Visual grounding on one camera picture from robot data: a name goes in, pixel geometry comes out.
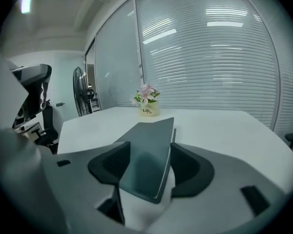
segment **potted flower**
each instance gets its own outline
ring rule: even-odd
[[[160,107],[155,98],[160,94],[156,87],[144,84],[141,91],[137,91],[135,97],[131,99],[131,102],[133,105],[140,107],[142,116],[157,116],[160,114]]]

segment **flower pot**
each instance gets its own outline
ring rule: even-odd
[[[141,116],[157,116],[160,114],[160,106],[158,101],[149,102],[147,105],[140,103],[140,115]]]

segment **table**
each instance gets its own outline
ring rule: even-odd
[[[14,131],[15,131],[15,133],[17,133],[19,135],[23,135],[23,136],[25,136],[26,138],[30,139],[33,142],[36,139],[38,139],[37,134],[32,133],[32,131],[34,131],[36,129],[42,130],[39,122],[36,122],[36,123],[28,125],[28,126],[24,126],[24,130],[20,130],[20,128],[17,128]]]
[[[174,117],[177,129],[175,142],[239,158],[277,185],[284,194],[293,191],[293,152],[269,128],[242,111],[161,109],[159,116],[142,117],[137,108],[110,108],[64,122],[58,154],[109,145],[138,122],[170,117]],[[134,229],[146,226],[140,216],[152,221],[159,215],[169,204],[172,187],[174,175],[171,169],[162,201],[152,209],[151,203],[120,190],[121,200],[132,203],[130,209],[124,208],[126,225]]]

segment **fan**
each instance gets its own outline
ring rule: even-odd
[[[80,67],[73,73],[74,98],[79,116],[92,113],[90,100],[94,97],[94,91],[88,88],[85,75]]]

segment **black slot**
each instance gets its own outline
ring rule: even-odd
[[[70,164],[70,161],[64,159],[64,160],[58,161],[57,164],[58,164],[59,167],[66,166],[66,165]]]
[[[113,198],[109,198],[98,207],[98,211],[104,215],[114,219],[120,224],[125,225],[125,218],[121,205],[120,195],[118,188],[115,188]]]
[[[264,198],[256,186],[240,188],[255,216],[261,214],[269,207],[269,202]]]

